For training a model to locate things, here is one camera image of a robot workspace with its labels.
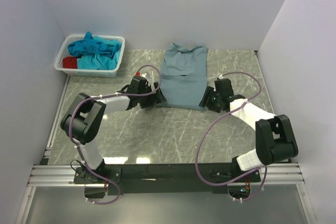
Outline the grey-blue t shirt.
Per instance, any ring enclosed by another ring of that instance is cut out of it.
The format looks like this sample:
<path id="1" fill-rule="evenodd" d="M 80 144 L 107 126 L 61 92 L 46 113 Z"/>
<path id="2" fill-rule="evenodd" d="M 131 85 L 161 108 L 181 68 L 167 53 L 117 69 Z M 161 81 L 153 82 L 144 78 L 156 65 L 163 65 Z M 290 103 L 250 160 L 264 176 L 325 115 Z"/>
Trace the grey-blue t shirt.
<path id="1" fill-rule="evenodd" d="M 158 106 L 204 111 L 199 103 L 207 88 L 206 63 L 206 47 L 171 43 L 161 65 L 160 89 L 166 101 Z"/>

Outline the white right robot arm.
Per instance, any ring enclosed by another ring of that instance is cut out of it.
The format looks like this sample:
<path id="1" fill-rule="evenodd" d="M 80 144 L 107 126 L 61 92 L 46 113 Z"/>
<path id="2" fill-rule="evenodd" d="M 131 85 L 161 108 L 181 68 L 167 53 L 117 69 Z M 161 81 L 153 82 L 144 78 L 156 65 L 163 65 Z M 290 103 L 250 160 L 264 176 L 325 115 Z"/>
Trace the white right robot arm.
<path id="1" fill-rule="evenodd" d="M 232 159 L 230 175 L 241 182 L 253 168 L 281 162 L 298 155 L 298 145 L 286 115 L 275 115 L 235 94 L 227 78 L 215 80 L 207 87 L 199 106 L 213 112 L 229 112 L 255 131 L 255 148 Z"/>

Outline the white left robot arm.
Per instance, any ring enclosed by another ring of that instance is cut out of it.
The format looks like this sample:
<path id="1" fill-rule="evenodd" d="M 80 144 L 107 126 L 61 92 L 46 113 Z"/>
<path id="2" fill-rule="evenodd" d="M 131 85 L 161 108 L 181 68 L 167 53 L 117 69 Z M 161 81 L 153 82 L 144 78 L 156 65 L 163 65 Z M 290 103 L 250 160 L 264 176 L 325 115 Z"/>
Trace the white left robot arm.
<path id="1" fill-rule="evenodd" d="M 108 177 L 106 164 L 96 145 L 103 117 L 117 111 L 139 106 L 152 108 L 167 102 L 160 84 L 149 84 L 147 78 L 135 75 L 130 84 L 111 95 L 89 96 L 80 93 L 61 120 L 60 127 L 70 138 L 81 158 L 81 167 L 91 182 L 99 183 Z"/>

